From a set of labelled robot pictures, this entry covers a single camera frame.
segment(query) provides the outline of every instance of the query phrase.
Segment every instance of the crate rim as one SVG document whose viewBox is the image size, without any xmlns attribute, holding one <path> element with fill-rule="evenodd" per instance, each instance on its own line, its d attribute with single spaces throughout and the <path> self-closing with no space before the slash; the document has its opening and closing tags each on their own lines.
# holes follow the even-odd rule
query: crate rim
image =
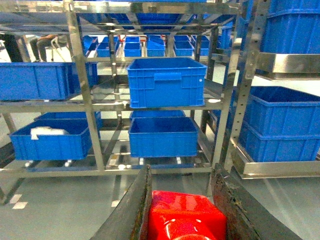
<svg viewBox="0 0 320 240">
<path fill-rule="evenodd" d="M 183 111 L 183 110 L 172 110 L 172 111 L 181 111 L 183 113 L 183 116 L 154 116 L 154 117 L 151 117 L 151 116 L 138 116 L 138 117 L 136 116 L 136 117 L 132 117 L 132 115 L 134 114 L 134 111 L 142 112 L 141 110 L 133 110 L 130 113 L 129 119 L 133 120 L 133 119 L 146 119 L 146 118 L 185 118 L 186 117 L 185 111 Z"/>
<path fill-rule="evenodd" d="M 176 68 L 174 68 L 174 67 L 170 67 L 170 68 L 169 68 L 169 67 L 166 67 L 166 68 L 139 68 L 139 69 L 131 68 L 135 61 L 144 61 L 144 60 L 148 60 L 148 59 L 150 59 L 150 58 L 145 58 L 145 59 L 143 59 L 143 58 L 136 58 L 136 59 L 134 59 L 134 60 L 131 62 L 131 64 L 127 67 L 127 70 L 128 70 L 128 71 L 139 71 L 139 70 L 152 70 L 152 71 L 154 71 L 154 70 L 158 70 L 158 69 L 160 69 L 160 70 L 173 70 L 173 69 L 176 69 L 176 70 L 177 70 L 177 69 L 179 69 L 179 70 L 185 70 L 185 69 L 206 69 L 206 68 L 207 68 L 206 65 L 204 65 L 204 64 L 202 64 L 202 63 L 200 63 L 200 62 L 198 62 L 198 61 L 193 60 L 191 57 L 179 57 L 179 59 L 188 59 L 188 60 L 195 61 L 199 66 L 176 67 Z M 168 60 L 168 59 L 177 59 L 177 57 L 166 57 L 166 58 L 163 58 L 163 59 L 161 59 L 161 60 L 162 60 L 162 61 L 165 61 L 165 60 Z"/>
<path fill-rule="evenodd" d="M 295 14 L 313 14 L 313 15 L 318 15 L 320 14 L 320 9 L 287 9 L 287 10 L 282 10 L 282 11 L 277 11 L 270 13 L 268 15 L 268 19 L 275 18 L 278 16 L 283 16 L 283 15 L 295 15 Z"/>
<path fill-rule="evenodd" d="M 135 123 L 136 119 L 158 119 L 158 118 L 167 118 L 167 119 L 171 119 L 171 118 L 181 118 L 181 119 L 189 119 L 192 122 L 192 126 L 194 128 L 194 131 L 175 131 L 175 134 L 197 134 L 199 133 L 198 128 L 196 127 L 195 122 L 191 119 L 191 117 L 188 116 L 170 116 L 170 117 L 134 117 L 131 121 L 128 133 L 130 134 L 139 134 L 139 135 L 150 135 L 150 134 L 172 134 L 173 132 L 131 132 L 132 127 Z"/>
<path fill-rule="evenodd" d="M 261 135 L 257 130 L 255 130 L 248 122 L 243 120 L 243 124 L 259 139 L 262 141 L 268 141 L 268 140 L 287 140 L 287 141 L 292 141 L 292 140 L 320 140 L 320 135 Z"/>
<path fill-rule="evenodd" d="M 29 128 L 30 125 L 34 124 L 34 123 L 37 123 L 37 122 L 46 122 L 46 121 L 64 121 L 64 122 L 71 122 L 72 120 L 77 120 L 77 121 L 84 121 L 87 123 L 87 119 L 85 118 L 74 118 L 74 119 L 66 119 L 66 118 L 57 118 L 57 119 L 38 119 L 34 122 L 31 122 L 30 124 L 18 129 L 17 131 L 15 132 L 12 132 L 9 134 L 9 137 L 11 136 L 17 136 L 17 137 L 28 137 L 28 136 L 31 136 L 31 134 L 19 134 L 17 135 L 17 133 L 19 133 L 20 131 L 26 129 L 26 128 Z M 87 129 L 89 128 L 89 126 L 87 126 L 81 133 L 79 134 L 69 134 L 69 135 L 39 135 L 39 136 L 45 136 L 45 137 L 49 137 L 49 136 L 54 136 L 54 137 L 69 137 L 69 136 L 81 136 L 85 131 L 87 131 Z"/>
<path fill-rule="evenodd" d="M 269 102 L 266 100 L 261 99 L 260 97 L 254 96 L 250 94 L 249 96 L 250 99 L 259 102 L 263 104 L 264 106 L 267 107 L 290 107 L 290 106 L 300 106 L 300 107 L 308 107 L 308 106 L 320 106 L 320 97 L 319 101 L 287 101 L 287 102 L 282 102 L 282 101 L 273 101 Z"/>
</svg>

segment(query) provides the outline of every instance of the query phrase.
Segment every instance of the shelf tier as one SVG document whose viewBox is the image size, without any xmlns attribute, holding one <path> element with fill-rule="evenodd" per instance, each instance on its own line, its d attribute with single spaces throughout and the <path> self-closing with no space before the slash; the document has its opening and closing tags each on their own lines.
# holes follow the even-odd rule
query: shelf tier
<svg viewBox="0 0 320 240">
<path fill-rule="evenodd" d="M 320 54 L 260 52 L 256 75 L 270 81 L 312 81 L 320 78 Z"/>
<path fill-rule="evenodd" d="M 118 139 L 122 130 L 128 130 L 130 121 L 124 119 L 123 124 L 117 126 L 115 121 L 116 119 L 104 119 L 106 127 L 101 129 L 101 135 L 103 135 L 103 131 L 114 131 L 110 140 L 100 141 L 105 159 L 105 170 L 97 170 L 92 149 L 86 159 L 74 161 L 70 167 L 64 166 L 66 161 L 35 161 L 31 167 L 26 168 L 24 167 L 26 161 L 14 160 L 13 147 L 8 144 L 5 146 L 7 148 L 5 152 L 8 157 L 11 157 L 11 161 L 1 165 L 0 178 L 136 175 L 142 167 L 141 159 L 130 156 L 128 139 Z M 208 160 L 210 159 L 208 158 L 210 144 L 206 135 L 200 131 L 197 156 L 181 157 L 180 159 L 175 157 L 145 158 L 143 163 L 151 164 L 152 174 L 210 173 L 212 170 Z M 119 165 L 130 165 L 130 167 L 120 169 Z"/>
<path fill-rule="evenodd" d="M 136 108 L 130 107 L 129 88 L 127 84 L 118 84 L 117 88 L 127 93 L 115 93 L 115 80 L 117 82 L 128 82 L 127 75 L 118 75 L 115 80 L 112 76 L 105 76 L 107 81 L 94 87 L 93 93 L 93 110 L 108 111 L 134 111 Z M 204 84 L 204 102 L 203 106 L 181 106 L 181 107 L 156 107 L 156 108 L 139 108 L 139 111 L 147 110 L 215 110 L 222 109 L 222 85 L 216 82 L 205 80 Z M 21 101 L 21 102 L 0 102 L 1 113 L 39 113 L 39 112 L 83 112 L 85 105 L 82 100 L 68 101 Z"/>
<path fill-rule="evenodd" d="M 242 179 L 320 177 L 320 160 L 254 162 L 238 145 L 232 154 L 233 166 Z"/>
<path fill-rule="evenodd" d="M 239 3 L 212 2 L 113 2 L 75 1 L 78 14 L 145 13 L 145 14 L 220 14 L 236 15 Z M 4 13 L 64 13 L 63 1 L 1 0 L 0 12 Z"/>
</svg>

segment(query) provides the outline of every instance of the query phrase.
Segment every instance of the blue bin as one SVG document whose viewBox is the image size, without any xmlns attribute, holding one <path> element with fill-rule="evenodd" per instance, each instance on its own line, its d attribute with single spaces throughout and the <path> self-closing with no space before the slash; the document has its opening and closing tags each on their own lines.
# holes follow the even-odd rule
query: blue bin
<svg viewBox="0 0 320 240">
<path fill-rule="evenodd" d="M 126 36 L 125 43 L 140 43 L 139 36 Z"/>
<path fill-rule="evenodd" d="M 81 92 L 80 82 L 77 72 L 77 66 L 73 63 L 67 63 L 69 66 L 69 81 L 70 81 L 70 93 L 78 94 Z M 89 82 L 89 87 L 92 88 L 98 84 L 98 68 L 96 62 L 87 62 L 85 64 L 85 70 Z"/>
<path fill-rule="evenodd" d="M 202 35 L 201 36 L 201 42 L 210 42 L 207 36 Z M 191 43 L 195 47 L 197 43 L 197 35 L 191 35 Z"/>
<path fill-rule="evenodd" d="M 261 51 L 320 54 L 320 10 L 287 10 L 270 14 Z"/>
<path fill-rule="evenodd" d="M 99 58 L 110 57 L 109 42 L 101 42 L 96 48 L 96 53 Z"/>
<path fill-rule="evenodd" d="M 166 46 L 165 42 L 158 37 L 150 37 L 146 42 L 146 51 L 148 57 L 164 57 Z"/>
<path fill-rule="evenodd" d="M 125 57 L 141 57 L 141 44 L 140 42 L 127 42 L 124 45 Z"/>
<path fill-rule="evenodd" d="M 175 41 L 174 51 L 177 57 L 192 56 L 194 52 L 194 46 L 192 46 L 189 41 Z"/>
<path fill-rule="evenodd" d="M 103 126 L 101 112 L 96 111 L 94 113 L 96 126 L 98 129 L 101 129 Z M 64 119 L 64 120 L 73 120 L 73 119 L 87 119 L 86 112 L 84 111 L 70 111 L 70 112 L 47 112 L 34 120 L 53 120 L 53 119 Z"/>
<path fill-rule="evenodd" d="M 164 57 L 166 55 L 166 51 L 165 50 L 150 49 L 148 47 L 146 49 L 146 53 L 147 53 L 148 57 Z"/>
<path fill-rule="evenodd" d="M 114 43 L 119 42 L 119 37 L 118 36 L 113 36 L 113 41 Z M 109 43 L 109 37 L 105 36 L 102 40 L 102 43 Z"/>
<path fill-rule="evenodd" d="M 191 58 L 135 59 L 127 68 L 131 108 L 202 106 L 207 66 Z"/>
<path fill-rule="evenodd" d="M 98 45 L 98 37 L 86 35 L 83 37 L 82 41 L 84 54 L 86 54 L 88 51 L 96 50 Z"/>
<path fill-rule="evenodd" d="M 163 110 L 163 111 L 133 111 L 130 114 L 130 121 L 135 118 L 167 118 L 167 117 L 185 117 L 182 110 Z"/>
<path fill-rule="evenodd" d="M 200 48 L 200 56 L 208 56 L 209 54 L 209 41 L 202 41 Z"/>
<path fill-rule="evenodd" d="M 244 120 L 263 136 L 320 136 L 320 97 L 279 86 L 251 89 Z"/>
<path fill-rule="evenodd" d="M 243 3 L 247 12 L 240 18 L 241 49 L 245 46 L 253 1 Z M 319 0 L 273 0 L 269 9 L 260 51 L 276 54 L 320 54 Z"/>
<path fill-rule="evenodd" d="M 272 14 L 292 9 L 320 10 L 320 2 L 319 0 L 272 0 L 269 13 Z"/>
<path fill-rule="evenodd" d="M 190 41 L 190 38 L 188 35 L 175 35 L 173 38 L 175 42 Z"/>
<path fill-rule="evenodd" d="M 197 155 L 198 131 L 189 117 L 134 118 L 129 138 L 134 158 Z"/>
<path fill-rule="evenodd" d="M 69 63 L 0 63 L 0 100 L 64 100 L 69 86 Z"/>
<path fill-rule="evenodd" d="M 149 39 L 154 39 L 154 38 L 156 38 L 156 39 L 162 39 L 162 37 L 161 37 L 161 35 L 152 35 L 152 34 L 147 34 L 147 37 L 149 38 Z"/>
<path fill-rule="evenodd" d="M 69 135 L 38 135 L 31 139 L 31 129 L 64 129 Z M 88 123 L 84 119 L 38 120 L 10 134 L 17 160 L 81 160 L 92 147 Z"/>
<path fill-rule="evenodd" d="M 258 163 L 314 161 L 320 148 L 320 136 L 261 135 L 244 121 L 239 143 Z"/>
<path fill-rule="evenodd" d="M 230 22 L 222 27 L 222 34 L 219 42 L 220 49 L 229 49 L 231 43 L 233 22 Z"/>
<path fill-rule="evenodd" d="M 142 25 L 146 24 L 163 24 L 163 25 L 169 25 L 169 24 L 174 24 L 176 23 L 179 18 L 180 14 L 177 13 L 138 13 L 137 15 L 138 21 Z M 172 26 L 143 26 L 142 27 L 144 30 L 149 30 L 149 29 L 172 29 Z"/>
</svg>

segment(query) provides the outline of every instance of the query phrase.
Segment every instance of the metal shelf frame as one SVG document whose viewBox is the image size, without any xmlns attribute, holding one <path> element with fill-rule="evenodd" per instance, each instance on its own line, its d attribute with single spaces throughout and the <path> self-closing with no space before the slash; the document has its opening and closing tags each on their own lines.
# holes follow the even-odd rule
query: metal shelf frame
<svg viewBox="0 0 320 240">
<path fill-rule="evenodd" d="M 313 81 L 319 80 L 320 76 L 320 54 L 260 52 L 270 3 L 270 0 L 254 1 L 246 44 L 244 50 L 239 53 L 238 69 L 242 77 L 238 79 L 234 96 L 233 106 L 236 106 L 236 110 L 232 129 L 225 131 L 221 141 L 224 151 L 219 162 L 228 171 L 234 166 L 243 179 L 319 177 L 319 158 L 305 162 L 254 162 L 238 143 L 256 70 L 264 71 L 265 74 L 259 77 L 270 81 Z M 225 120 L 226 117 L 226 112 L 221 113 L 221 119 Z M 212 119 L 208 122 L 212 128 L 215 126 Z"/>
<path fill-rule="evenodd" d="M 197 107 L 161 107 L 146 108 L 142 110 L 191 110 L 191 117 L 194 118 L 195 110 L 202 111 L 201 123 L 199 127 L 198 137 L 198 156 L 187 159 L 194 163 L 193 167 L 177 167 L 153 169 L 153 174 L 170 174 L 170 173 L 208 173 L 212 171 L 215 163 L 221 163 L 227 170 L 231 167 L 237 169 L 243 178 L 253 178 L 253 176 L 263 178 L 274 177 L 301 177 L 314 176 L 315 170 L 319 173 L 320 161 L 310 161 L 299 163 L 303 165 L 304 171 L 295 171 L 294 167 L 298 167 L 298 163 L 255 163 L 252 162 L 245 154 L 241 146 L 238 145 L 238 137 L 243 123 L 244 113 L 247 107 L 248 96 L 250 93 L 252 80 L 256 74 L 256 69 L 268 72 L 267 79 L 276 81 L 291 76 L 293 80 L 307 77 L 307 80 L 313 80 L 319 76 L 319 55 L 306 54 L 273 54 L 261 53 L 260 44 L 265 31 L 268 9 L 271 0 L 255 0 L 252 10 L 252 18 L 249 22 L 248 34 L 246 36 L 246 45 L 244 51 L 241 51 L 241 39 L 234 36 L 232 47 L 230 50 L 217 49 L 219 26 L 232 21 L 232 18 L 220 24 L 211 24 L 209 20 L 200 20 L 198 22 L 186 23 L 192 14 L 199 14 L 200 19 L 203 13 L 216 15 L 237 15 L 237 21 L 242 13 L 239 3 L 222 3 L 221 0 L 212 0 L 205 3 L 189 3 L 189 2 L 110 2 L 110 1 L 25 1 L 25 0 L 2 0 L 0 1 L 0 12 L 23 14 L 30 17 L 33 13 L 60 13 L 66 16 L 67 24 L 56 25 L 47 22 L 35 21 L 30 24 L 26 23 L 0 23 L 1 28 L 8 29 L 12 33 L 30 33 L 42 32 L 46 33 L 42 27 L 54 27 L 52 33 L 68 33 L 70 38 L 70 47 L 73 52 L 72 60 L 76 63 L 81 95 L 83 100 L 66 100 L 66 101 L 23 101 L 23 102 L 0 102 L 0 113 L 8 125 L 10 132 L 14 132 L 16 127 L 11 119 L 10 113 L 24 112 L 86 112 L 90 136 L 92 139 L 92 152 L 86 160 L 92 165 L 71 166 L 69 168 L 58 166 L 44 166 L 34 164 L 30 168 L 9 169 L 9 162 L 13 161 L 12 149 L 6 146 L 8 153 L 3 157 L 6 164 L 2 164 L 0 168 L 0 178 L 19 178 L 13 189 L 5 194 L 0 188 L 0 202 L 6 203 L 22 182 L 23 178 L 37 177 L 62 177 L 62 176 L 99 176 L 99 175 L 131 175 L 138 173 L 138 169 L 123 170 L 117 169 L 120 156 L 129 157 L 129 152 L 119 152 L 115 150 L 118 144 L 118 136 L 120 131 L 127 130 L 129 125 L 128 119 L 122 118 L 122 111 L 132 111 L 130 108 L 130 98 L 126 98 L 126 94 L 122 93 L 123 89 L 128 88 L 126 76 L 118 74 L 117 64 L 128 63 L 132 58 L 116 56 L 115 46 L 113 43 L 114 34 L 142 34 L 142 33 L 170 33 L 167 36 L 167 57 L 174 57 L 173 51 L 173 35 L 176 33 L 192 33 L 198 36 L 210 35 L 210 49 L 207 58 L 200 56 L 201 37 L 197 38 L 196 51 L 194 59 L 196 61 L 207 62 L 208 69 L 205 82 L 205 105 Z M 131 20 L 132 29 L 124 30 L 127 25 L 119 24 L 114 19 L 108 19 L 105 23 L 83 23 L 79 17 L 85 13 L 116 13 L 126 14 Z M 183 14 L 178 23 L 172 24 L 172 29 L 165 30 L 144 30 L 143 25 L 136 20 L 135 14 L 138 13 L 165 13 L 165 14 Z M 110 58 L 87 57 L 83 54 L 82 36 L 84 34 L 108 34 Z M 111 66 L 111 75 L 107 81 L 98 85 L 94 89 L 89 88 L 87 73 L 85 68 L 86 62 L 106 62 Z M 223 63 L 226 68 L 226 81 L 223 85 L 212 82 L 215 63 Z M 226 129 L 227 119 L 229 116 L 229 107 L 231 97 L 234 90 L 234 82 L 237 69 L 240 69 L 242 78 L 238 80 L 235 91 L 236 113 L 233 120 L 232 130 Z M 111 100 L 99 98 L 102 96 L 112 96 Z M 216 130 L 211 120 L 210 112 L 212 110 L 221 110 L 219 126 Z M 115 131 L 111 141 L 105 143 L 99 139 L 95 111 L 113 111 L 116 112 L 117 119 L 105 119 L 105 127 L 103 131 Z M 207 126 L 215 131 L 214 142 L 210 142 L 206 137 Z M 117 159 L 116 163 L 110 162 L 111 157 Z M 127 165 L 132 165 L 134 159 L 128 158 Z M 271 168 L 279 168 L 282 171 L 276 174 Z"/>
<path fill-rule="evenodd" d="M 120 131 L 128 130 L 129 120 L 122 118 L 123 111 L 133 111 L 130 108 L 130 97 L 128 94 L 122 93 L 123 90 L 128 89 L 128 77 L 118 75 L 117 62 L 124 63 L 130 62 L 133 58 L 128 57 L 116 57 L 115 45 L 113 43 L 114 34 L 126 33 L 126 34 L 141 34 L 143 32 L 166 32 L 171 33 L 167 37 L 167 49 L 173 49 L 173 35 L 176 33 L 190 33 L 201 36 L 203 34 L 211 34 L 211 44 L 209 49 L 209 56 L 200 56 L 201 49 L 201 37 L 197 38 L 195 47 L 194 59 L 196 61 L 208 62 L 207 79 L 205 80 L 205 105 L 204 106 L 190 106 L 190 107 L 161 107 L 161 108 L 145 108 L 139 110 L 191 110 L 191 117 L 194 119 L 195 110 L 202 111 L 201 125 L 199 126 L 198 135 L 198 155 L 195 157 L 181 157 L 179 161 L 172 167 L 172 165 L 162 166 L 157 168 L 155 166 L 152 169 L 153 174 L 172 174 L 172 173 L 207 173 L 208 176 L 212 171 L 213 159 L 219 159 L 221 150 L 219 149 L 220 143 L 212 144 L 206 136 L 206 112 L 219 109 L 223 113 L 228 114 L 230 105 L 232 87 L 235 81 L 234 72 L 230 71 L 229 83 L 221 85 L 214 83 L 213 72 L 214 65 L 217 62 L 227 63 L 232 60 L 230 64 L 234 65 L 229 69 L 236 69 L 238 62 L 239 50 L 232 51 L 227 55 L 223 51 L 217 51 L 218 44 L 218 27 L 224 23 L 231 21 L 233 18 L 228 19 L 226 22 L 220 24 L 205 23 L 200 20 L 197 23 L 186 23 L 193 14 L 202 15 L 204 12 L 210 14 L 219 15 L 236 15 L 238 13 L 238 3 L 221 3 L 220 0 L 207 3 L 170 3 L 170 2 L 109 2 L 109 1 L 0 1 L 0 12 L 13 13 L 23 15 L 32 19 L 35 22 L 23 23 L 23 22 L 5 22 L 0 23 L 1 28 L 7 28 L 11 33 L 30 33 L 30 32 L 42 32 L 46 30 L 42 28 L 51 27 L 54 28 L 50 32 L 52 33 L 65 33 L 69 35 L 70 47 L 73 53 L 72 60 L 77 67 L 77 73 L 79 76 L 79 82 L 81 86 L 81 95 L 83 100 L 66 100 L 66 101 L 21 101 L 21 102 L 0 102 L 0 113 L 2 113 L 5 121 L 9 127 L 10 132 L 14 132 L 16 127 L 11 119 L 10 113 L 25 113 L 25 112 L 86 112 L 88 121 L 90 136 L 92 140 L 92 150 L 88 157 L 82 161 L 74 161 L 72 166 L 65 167 L 58 161 L 41 161 L 32 162 L 29 167 L 22 166 L 21 168 L 10 168 L 8 163 L 14 161 L 12 145 L 6 146 L 7 155 L 5 156 L 6 162 L 0 168 L 0 178 L 19 178 L 19 181 L 13 186 L 12 190 L 5 194 L 0 188 L 0 203 L 6 203 L 15 190 L 19 187 L 24 178 L 38 178 L 38 177 L 67 177 L 67 176 L 101 176 L 101 175 L 132 175 L 139 172 L 139 159 L 130 157 L 128 151 L 121 151 L 117 148 L 119 144 L 128 144 L 128 141 L 118 140 Z M 67 24 L 52 24 L 50 22 L 42 22 L 33 13 L 61 13 L 66 16 Z M 124 24 L 119 24 L 112 19 L 106 20 L 106 23 L 83 23 L 79 17 L 79 14 L 83 13 L 122 13 L 129 16 L 134 29 L 124 30 Z M 143 25 L 135 21 L 137 13 L 166 13 L 166 14 L 183 14 L 179 23 L 172 24 L 172 29 L 165 30 L 144 30 Z M 86 26 L 94 27 L 99 34 L 107 34 L 109 36 L 109 58 L 88 58 L 83 54 L 82 36 L 84 33 L 88 34 L 88 30 L 85 30 Z M 167 56 L 174 57 L 174 52 L 167 51 Z M 102 84 L 89 88 L 85 63 L 86 62 L 107 62 L 111 66 L 111 75 L 107 77 L 107 80 Z M 99 95 L 111 96 L 110 100 L 99 99 Z M 117 119 L 104 119 L 104 128 L 102 131 L 114 131 L 110 141 L 105 142 L 99 139 L 99 134 L 96 126 L 96 119 L 94 112 L 96 111 L 112 111 L 116 112 Z M 223 136 L 224 128 L 221 127 L 218 131 L 219 136 Z M 111 159 L 117 159 L 116 163 L 111 163 Z M 120 163 L 125 162 L 125 169 L 119 169 Z"/>
</svg>

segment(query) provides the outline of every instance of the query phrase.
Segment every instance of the stacked blue crate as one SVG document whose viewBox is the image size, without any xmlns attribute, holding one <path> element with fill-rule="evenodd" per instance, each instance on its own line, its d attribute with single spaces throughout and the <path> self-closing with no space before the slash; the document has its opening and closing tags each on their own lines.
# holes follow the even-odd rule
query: stacked blue crate
<svg viewBox="0 0 320 240">
<path fill-rule="evenodd" d="M 127 68 L 131 108 L 202 106 L 206 69 L 187 57 L 135 59 Z"/>
<path fill-rule="evenodd" d="M 86 63 L 90 87 L 98 83 L 97 63 Z M 65 100 L 80 92 L 76 64 L 71 62 L 0 63 L 0 100 Z"/>
<path fill-rule="evenodd" d="M 238 21 L 238 35 L 244 49 L 253 0 L 243 3 L 247 9 Z M 315 36 L 320 34 L 320 4 L 318 0 L 273 0 L 264 36 L 260 46 L 262 52 L 277 54 L 319 54 L 320 44 Z"/>
<path fill-rule="evenodd" d="M 117 53 L 119 46 L 120 46 L 119 37 L 115 36 L 114 37 L 115 54 Z M 96 53 L 99 58 L 110 57 L 109 38 L 107 36 L 103 38 L 102 42 L 98 45 L 96 49 Z"/>
<path fill-rule="evenodd" d="M 148 57 L 164 57 L 166 51 L 165 42 L 162 38 L 150 35 L 146 42 Z"/>
<path fill-rule="evenodd" d="M 192 56 L 195 49 L 189 41 L 175 41 L 173 48 L 175 55 L 178 57 Z"/>
<path fill-rule="evenodd" d="M 191 43 L 194 46 L 194 53 L 196 53 L 197 35 L 191 35 Z M 207 36 L 201 36 L 200 56 L 208 56 L 210 47 L 210 40 Z"/>
<path fill-rule="evenodd" d="M 320 97 L 284 87 L 253 87 L 239 143 L 256 162 L 314 161 Z"/>
</svg>

